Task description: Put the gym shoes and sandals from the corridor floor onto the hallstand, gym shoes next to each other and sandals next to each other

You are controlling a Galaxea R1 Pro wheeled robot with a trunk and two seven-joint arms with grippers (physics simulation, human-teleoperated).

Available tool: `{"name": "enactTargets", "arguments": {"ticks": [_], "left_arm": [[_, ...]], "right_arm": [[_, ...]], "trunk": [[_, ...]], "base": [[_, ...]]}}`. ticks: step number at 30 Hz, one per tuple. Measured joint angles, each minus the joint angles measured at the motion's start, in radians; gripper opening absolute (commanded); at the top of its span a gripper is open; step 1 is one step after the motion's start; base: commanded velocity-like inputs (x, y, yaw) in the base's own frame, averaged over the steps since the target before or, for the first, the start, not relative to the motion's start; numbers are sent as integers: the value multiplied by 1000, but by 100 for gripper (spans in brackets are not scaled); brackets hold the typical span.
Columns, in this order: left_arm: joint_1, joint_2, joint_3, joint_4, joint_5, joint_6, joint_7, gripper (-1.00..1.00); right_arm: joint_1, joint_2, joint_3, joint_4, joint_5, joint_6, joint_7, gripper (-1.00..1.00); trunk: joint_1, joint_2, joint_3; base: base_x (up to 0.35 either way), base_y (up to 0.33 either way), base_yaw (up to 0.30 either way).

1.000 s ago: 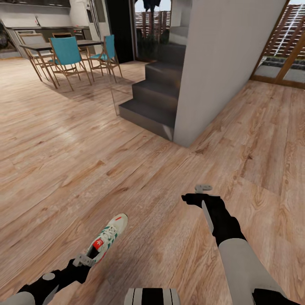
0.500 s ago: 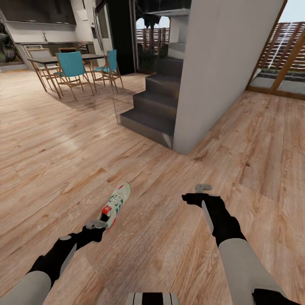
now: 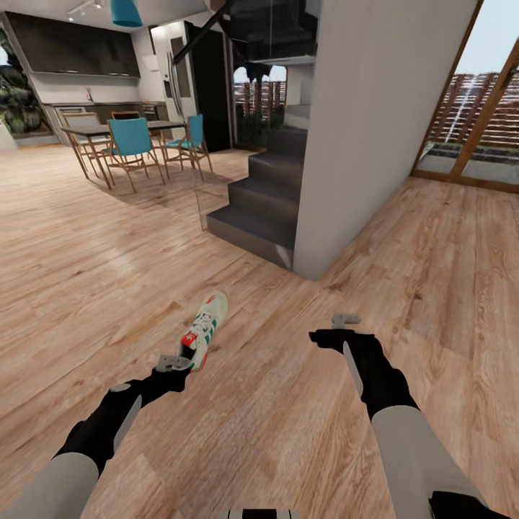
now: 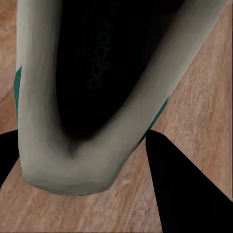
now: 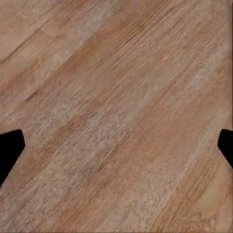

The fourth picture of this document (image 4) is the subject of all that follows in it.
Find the gym shoe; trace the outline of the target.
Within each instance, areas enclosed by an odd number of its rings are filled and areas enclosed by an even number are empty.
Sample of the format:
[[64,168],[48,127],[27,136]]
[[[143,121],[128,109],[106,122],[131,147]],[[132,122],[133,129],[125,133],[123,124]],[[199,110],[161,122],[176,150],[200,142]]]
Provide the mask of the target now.
[[57,195],[109,190],[230,0],[17,0],[23,177]]

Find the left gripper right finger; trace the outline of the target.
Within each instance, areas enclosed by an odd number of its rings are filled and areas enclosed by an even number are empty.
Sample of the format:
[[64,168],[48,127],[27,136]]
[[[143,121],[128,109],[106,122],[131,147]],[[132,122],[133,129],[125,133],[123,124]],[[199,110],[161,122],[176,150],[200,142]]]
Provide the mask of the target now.
[[233,233],[233,202],[165,135],[146,150],[163,233]]

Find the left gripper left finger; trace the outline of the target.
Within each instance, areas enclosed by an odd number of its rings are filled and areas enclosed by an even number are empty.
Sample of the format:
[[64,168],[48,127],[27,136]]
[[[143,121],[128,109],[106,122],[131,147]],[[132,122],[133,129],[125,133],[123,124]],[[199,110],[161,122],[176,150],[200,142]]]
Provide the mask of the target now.
[[0,187],[20,157],[18,147],[18,130],[0,134]]

